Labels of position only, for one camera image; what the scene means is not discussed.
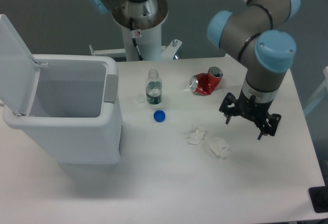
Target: crushed can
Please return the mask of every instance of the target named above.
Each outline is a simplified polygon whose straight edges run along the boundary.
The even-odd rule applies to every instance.
[[[190,78],[190,90],[193,93],[210,95],[223,77],[223,72],[218,67],[210,67],[207,73],[200,73]]]

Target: blue bottle cap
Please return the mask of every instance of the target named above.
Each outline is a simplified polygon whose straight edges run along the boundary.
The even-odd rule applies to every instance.
[[[156,110],[154,113],[154,119],[158,123],[161,123],[165,120],[165,112],[163,110]]]

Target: black cable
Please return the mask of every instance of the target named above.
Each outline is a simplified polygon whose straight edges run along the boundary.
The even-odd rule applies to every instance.
[[[131,17],[130,17],[130,31],[133,31],[133,18],[131,18]],[[135,37],[132,37],[132,42],[133,42],[133,45],[135,46],[135,49],[137,50],[139,61],[143,61],[144,59],[141,55],[141,52],[139,50],[139,47],[137,45],[137,41],[135,40]]]
[[[323,224],[326,220],[328,220],[328,218],[318,221],[317,224]]]

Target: metal bracket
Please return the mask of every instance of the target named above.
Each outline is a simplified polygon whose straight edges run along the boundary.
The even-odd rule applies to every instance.
[[[176,55],[179,50],[182,42],[174,39],[168,46],[162,46],[162,60],[172,60],[178,59],[179,57]],[[94,51],[92,45],[89,45],[90,55],[92,56],[109,56],[111,58],[115,57],[125,57],[125,49],[113,49],[113,50],[97,50]]]

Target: gray wall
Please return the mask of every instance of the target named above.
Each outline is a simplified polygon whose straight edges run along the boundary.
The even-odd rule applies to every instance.
[[[167,0],[169,16],[163,24],[162,43],[183,41],[181,58],[223,56],[206,38],[210,19],[220,10],[241,12],[242,0]],[[328,66],[328,0],[302,0],[298,14],[279,29],[291,34],[298,46],[292,67],[302,104],[324,80]],[[6,14],[32,53],[89,54],[123,48],[119,28],[111,15],[98,14],[88,0],[0,0]],[[328,158],[328,99],[307,118],[319,160]]]

